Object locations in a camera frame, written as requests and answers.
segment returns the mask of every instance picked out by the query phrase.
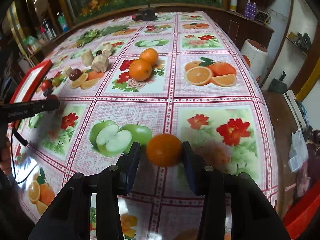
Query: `plastic bag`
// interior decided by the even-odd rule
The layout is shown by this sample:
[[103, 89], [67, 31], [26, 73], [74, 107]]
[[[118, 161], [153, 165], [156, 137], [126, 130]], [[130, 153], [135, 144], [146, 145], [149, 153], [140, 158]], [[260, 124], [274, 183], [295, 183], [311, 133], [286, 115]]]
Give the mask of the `plastic bag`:
[[304, 141], [301, 129], [298, 129], [291, 135], [291, 147], [289, 152], [288, 165], [291, 172], [296, 172], [302, 168], [305, 161], [308, 160], [308, 149]]

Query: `shelf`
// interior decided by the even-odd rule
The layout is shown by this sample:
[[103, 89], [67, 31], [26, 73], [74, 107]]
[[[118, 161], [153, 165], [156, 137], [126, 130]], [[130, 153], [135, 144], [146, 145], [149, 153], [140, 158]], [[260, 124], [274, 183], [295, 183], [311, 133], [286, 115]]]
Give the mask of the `shelf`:
[[290, 40], [288, 37], [286, 37], [286, 38], [287, 38], [287, 40], [289, 40], [295, 47], [297, 47], [298, 50], [300, 50], [305, 57], [307, 57], [307, 54], [306, 54], [300, 47], [298, 47], [297, 44], [295, 44], [295, 43], [294, 43], [292, 40]]

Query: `finger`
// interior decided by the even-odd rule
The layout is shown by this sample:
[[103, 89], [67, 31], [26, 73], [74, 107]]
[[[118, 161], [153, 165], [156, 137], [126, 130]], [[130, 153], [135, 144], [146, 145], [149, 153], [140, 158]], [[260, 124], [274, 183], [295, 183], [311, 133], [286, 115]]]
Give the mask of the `finger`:
[[11, 174], [11, 167], [7, 170], [4, 170], [3, 173], [7, 176], [10, 175]]
[[5, 146], [6, 146], [6, 148], [10, 148], [10, 146], [11, 146], [11, 143], [10, 143], [10, 140], [8, 137], [5, 139]]
[[1, 152], [1, 160], [6, 161], [6, 160], [10, 159], [10, 157], [11, 157], [10, 149], [8, 149], [8, 148], [3, 149]]
[[10, 160], [6, 160], [4, 162], [1, 162], [0, 163], [0, 169], [3, 170], [3, 171], [11, 169], [11, 161]]

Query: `cable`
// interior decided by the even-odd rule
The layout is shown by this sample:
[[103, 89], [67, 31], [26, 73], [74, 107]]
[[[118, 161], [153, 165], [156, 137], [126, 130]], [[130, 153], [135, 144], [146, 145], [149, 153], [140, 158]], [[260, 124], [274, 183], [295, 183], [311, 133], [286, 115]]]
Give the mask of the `cable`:
[[13, 132], [11, 132], [10, 142], [11, 142], [11, 160], [12, 160], [13, 173], [14, 173], [14, 179], [13, 179], [14, 182], [13, 182], [12, 186], [14, 186], [14, 185], [18, 185], [18, 184], [25, 182], [27, 180], [27, 178], [30, 176], [31, 172], [35, 169], [35, 167], [37, 165], [32, 168], [32, 170], [29, 172], [29, 174], [22, 181], [16, 182], [16, 169], [15, 169], [15, 165], [14, 165], [13, 152], [12, 152]]

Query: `person's hand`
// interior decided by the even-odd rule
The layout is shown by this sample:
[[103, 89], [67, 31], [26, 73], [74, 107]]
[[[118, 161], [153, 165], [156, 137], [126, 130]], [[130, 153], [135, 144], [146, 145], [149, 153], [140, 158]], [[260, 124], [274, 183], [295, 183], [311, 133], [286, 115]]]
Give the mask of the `person's hand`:
[[5, 148], [0, 152], [0, 169], [3, 170], [5, 175], [11, 174], [11, 152], [10, 152], [10, 140], [8, 137], [5, 139]]

